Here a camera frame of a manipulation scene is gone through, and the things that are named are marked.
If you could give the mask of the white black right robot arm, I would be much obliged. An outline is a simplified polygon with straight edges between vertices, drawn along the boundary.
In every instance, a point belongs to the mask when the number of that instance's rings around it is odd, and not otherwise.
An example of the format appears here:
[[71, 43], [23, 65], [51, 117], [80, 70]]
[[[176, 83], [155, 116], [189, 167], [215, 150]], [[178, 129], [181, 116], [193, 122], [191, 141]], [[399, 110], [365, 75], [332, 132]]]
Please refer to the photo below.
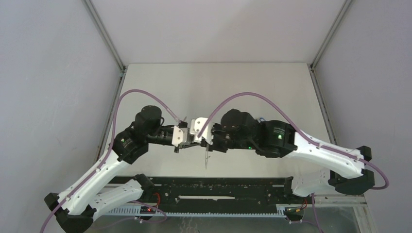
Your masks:
[[362, 195], [375, 185], [374, 173], [364, 164], [371, 159], [367, 146], [342, 148], [299, 132], [286, 122], [259, 121], [237, 109], [224, 114], [220, 123], [205, 123], [199, 132], [211, 150], [254, 150], [266, 158], [296, 158], [321, 166], [319, 171], [286, 179], [282, 195], [289, 203], [327, 190]]

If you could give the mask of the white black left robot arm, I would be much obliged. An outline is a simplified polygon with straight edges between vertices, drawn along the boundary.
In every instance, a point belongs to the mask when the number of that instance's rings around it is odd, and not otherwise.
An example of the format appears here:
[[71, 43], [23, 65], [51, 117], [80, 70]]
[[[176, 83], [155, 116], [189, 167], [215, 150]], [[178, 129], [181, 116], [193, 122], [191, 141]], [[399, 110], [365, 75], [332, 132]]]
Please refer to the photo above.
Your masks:
[[160, 108], [145, 106], [130, 126], [113, 137], [108, 149], [79, 180], [66, 190], [49, 193], [44, 201], [57, 223], [66, 233], [83, 233], [93, 222], [110, 210], [127, 202], [148, 202], [154, 184], [144, 174], [133, 176], [125, 184], [107, 192], [101, 190], [117, 174], [132, 165], [149, 150], [149, 144], [174, 146], [189, 142], [185, 121], [165, 126]]

